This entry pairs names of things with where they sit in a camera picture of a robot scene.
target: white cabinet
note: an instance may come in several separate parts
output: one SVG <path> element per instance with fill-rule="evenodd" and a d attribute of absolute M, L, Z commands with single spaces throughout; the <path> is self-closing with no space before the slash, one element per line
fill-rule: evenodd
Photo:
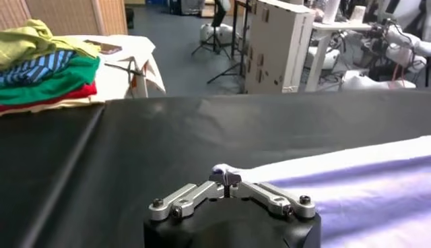
<path fill-rule="evenodd" d="M 312 32 L 312 10 L 276 0 L 258 0 L 252 6 L 246 92 L 297 92 Z"/>

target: yellow shirt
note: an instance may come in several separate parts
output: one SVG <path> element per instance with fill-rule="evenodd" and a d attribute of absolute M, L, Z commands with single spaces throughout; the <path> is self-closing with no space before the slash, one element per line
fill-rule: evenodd
<path fill-rule="evenodd" d="M 28 20 L 24 27 L 0 32 L 0 70 L 56 50 L 73 50 L 78 55 L 96 58 L 100 47 L 72 37 L 53 36 L 44 22 Z"/>

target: green shirt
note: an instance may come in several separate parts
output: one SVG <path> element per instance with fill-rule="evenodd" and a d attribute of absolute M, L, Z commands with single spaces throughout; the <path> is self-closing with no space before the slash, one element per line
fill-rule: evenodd
<path fill-rule="evenodd" d="M 36 85 L 0 89 L 0 104 L 14 105 L 56 98 L 94 81 L 100 59 L 76 56 L 63 71 Z"/>

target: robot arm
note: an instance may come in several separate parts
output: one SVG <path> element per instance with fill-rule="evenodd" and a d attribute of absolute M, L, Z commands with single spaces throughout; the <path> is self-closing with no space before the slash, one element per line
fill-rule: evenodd
<path fill-rule="evenodd" d="M 386 38 L 389 43 L 409 47 L 418 55 L 431 57 L 431 42 L 423 41 L 413 34 L 404 33 L 400 26 L 390 25 Z"/>
<path fill-rule="evenodd" d="M 149 206 L 145 248 L 320 248 L 321 219 L 309 196 L 216 174 Z"/>
<path fill-rule="evenodd" d="M 388 27 L 386 39 L 389 43 L 386 57 L 413 73 L 423 69 L 426 65 L 425 57 L 431 56 L 431 42 L 404 33 L 401 27 L 395 24 Z"/>

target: white table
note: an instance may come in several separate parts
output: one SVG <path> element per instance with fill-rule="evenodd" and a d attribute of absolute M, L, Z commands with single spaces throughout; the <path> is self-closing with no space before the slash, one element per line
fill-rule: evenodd
<path fill-rule="evenodd" d="M 331 41 L 332 33 L 339 30 L 367 31 L 371 29 L 371 26 L 368 24 L 355 24 L 349 22 L 334 22 L 332 24 L 322 24 L 315 22 L 313 23 L 312 27 L 314 30 L 319 31 L 319 36 L 321 39 L 317 47 L 316 56 L 314 57 L 310 68 L 310 74 L 308 75 L 307 85 L 305 87 L 306 92 L 314 92 L 317 90 L 323 62 L 325 60 L 329 42 Z"/>
<path fill-rule="evenodd" d="M 158 70 L 152 52 L 154 44 L 143 36 L 111 35 L 111 36 L 72 36 L 79 40 L 92 40 L 96 42 L 113 44 L 122 48 L 112 55 L 99 54 L 101 64 L 96 73 L 97 95 L 92 99 L 97 101 L 148 97 L 147 83 L 159 91 L 166 93 L 162 77 Z M 131 84 L 129 73 L 114 67 L 116 65 L 127 68 L 132 60 L 131 69 L 142 72 L 145 76 L 134 76 Z"/>

